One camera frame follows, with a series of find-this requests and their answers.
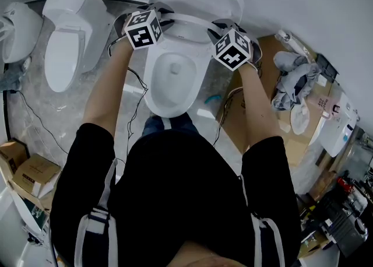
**gray cloth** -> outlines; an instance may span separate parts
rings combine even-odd
[[[290,110],[293,105],[301,104],[302,98],[311,92],[321,70],[316,63],[310,64],[306,57],[293,52],[279,51],[273,61],[282,75],[276,85],[277,93],[272,107],[280,111]],[[303,76],[307,81],[296,93],[295,87]]]
[[[9,69],[0,75],[0,92],[20,89],[20,79],[26,72],[22,63],[10,65]]]

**smart toilet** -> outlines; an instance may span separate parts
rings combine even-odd
[[[207,29],[221,33],[211,23],[229,18],[241,21],[243,0],[149,0],[162,2],[175,13],[162,20],[175,21],[163,33],[162,42],[149,47],[144,82],[149,109],[165,118],[185,113],[195,101],[212,58],[213,44]]]
[[[102,0],[47,0],[43,15],[55,24],[45,51],[45,77],[53,91],[63,92],[96,66],[114,17]]]

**floor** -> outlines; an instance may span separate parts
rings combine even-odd
[[[105,4],[108,11],[115,17],[126,7],[136,6],[118,1],[105,1]],[[44,3],[35,2],[29,6],[41,14]],[[26,102],[40,116],[44,126],[54,135],[64,151],[68,152],[82,121],[88,96],[108,61],[108,55],[105,49],[98,64],[92,71],[81,74],[79,80],[66,92],[55,93],[49,88],[44,74],[45,49],[53,30],[54,25],[45,17],[37,46],[31,54],[31,66],[22,79],[22,92],[26,97]],[[108,43],[116,38],[117,36],[113,28]],[[146,53],[146,49],[135,51],[129,65],[141,77],[143,77],[145,69]],[[188,110],[188,114],[191,116],[200,134],[211,143],[214,141],[217,130],[217,122],[214,116],[219,110],[221,100],[215,99],[207,104],[205,104],[205,101],[212,95],[219,94],[224,96],[230,79],[231,72],[215,60],[212,60],[197,99]],[[131,119],[136,104],[140,99],[139,93],[131,93],[129,92],[131,90],[126,90],[127,88],[131,88],[131,86],[140,89],[140,84],[133,74],[127,74],[125,84],[127,86],[125,85],[125,90],[123,91],[115,133],[115,154],[124,161],[126,161],[126,145],[128,143],[126,125]],[[144,123],[149,115],[150,111],[145,102],[142,101],[138,109],[138,116],[132,123],[134,135],[129,141],[129,147],[140,137]],[[67,155],[56,144],[51,134],[43,129],[40,120],[26,107],[19,93],[8,95],[8,117],[11,135],[25,142],[31,154],[38,153],[61,167],[65,165]],[[240,174],[241,154],[223,129],[216,143],[216,149],[231,168],[237,174]],[[316,141],[305,155],[300,166],[290,169],[296,192],[307,192],[320,174],[321,171],[318,170],[314,163],[321,150],[320,144]],[[119,161],[117,179],[122,176],[123,171],[124,164]]]

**toilet tank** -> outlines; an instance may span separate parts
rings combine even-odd
[[[43,8],[43,15],[55,25],[70,15],[94,22],[100,18],[101,13],[106,13],[106,6],[102,0],[47,0]]]

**white appliance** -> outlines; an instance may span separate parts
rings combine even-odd
[[[340,89],[332,89],[330,97],[338,100],[340,112],[338,116],[325,120],[319,139],[330,156],[335,157],[350,139],[356,126],[357,113],[351,101]]]
[[[0,16],[0,22],[3,24],[0,41],[3,41],[4,63],[17,62],[31,54],[43,26],[43,19],[26,4],[11,3]]]
[[[45,77],[55,92],[65,91],[92,70],[106,45],[114,17],[102,0],[47,0],[43,15],[54,24],[45,51]]]
[[[163,2],[175,13],[162,15],[174,25],[164,32],[164,40],[149,47],[144,82],[149,91],[149,109],[166,118],[185,113],[196,99],[212,57],[207,29],[221,30],[212,21],[228,18],[240,23],[243,0],[149,0]]]

